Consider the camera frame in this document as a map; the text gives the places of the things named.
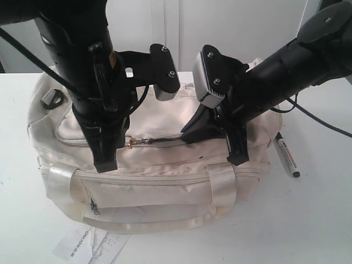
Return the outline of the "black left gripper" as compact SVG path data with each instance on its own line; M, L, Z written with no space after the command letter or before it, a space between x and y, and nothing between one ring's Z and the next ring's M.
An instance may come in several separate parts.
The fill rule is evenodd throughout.
M117 170L116 151L124 147L137 96L135 88L116 83L120 63L107 18L40 16L35 24L58 74L77 89L70 95L97 172Z

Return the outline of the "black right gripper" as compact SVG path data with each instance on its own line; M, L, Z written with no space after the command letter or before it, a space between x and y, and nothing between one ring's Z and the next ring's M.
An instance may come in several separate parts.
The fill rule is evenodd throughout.
M181 130L186 144L226 139L227 161L239 166L249 160L247 129L244 124L278 104L281 66L259 64L230 83L225 99L214 109L199 105Z

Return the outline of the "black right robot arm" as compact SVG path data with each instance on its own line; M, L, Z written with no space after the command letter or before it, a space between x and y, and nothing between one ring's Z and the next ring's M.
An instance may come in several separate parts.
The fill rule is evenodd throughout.
M187 144L224 138L227 160L249 160L246 125L309 86L351 75L351 4L332 4L311 17L291 40L259 65L204 45L194 65L199 107L181 130Z

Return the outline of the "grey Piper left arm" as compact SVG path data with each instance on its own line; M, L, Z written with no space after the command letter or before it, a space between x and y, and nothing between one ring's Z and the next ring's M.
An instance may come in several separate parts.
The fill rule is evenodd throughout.
M133 101L123 63L114 51L106 1L1 1L1 25L33 20L54 62L50 69L2 30L1 38L62 84L100 173L118 168Z

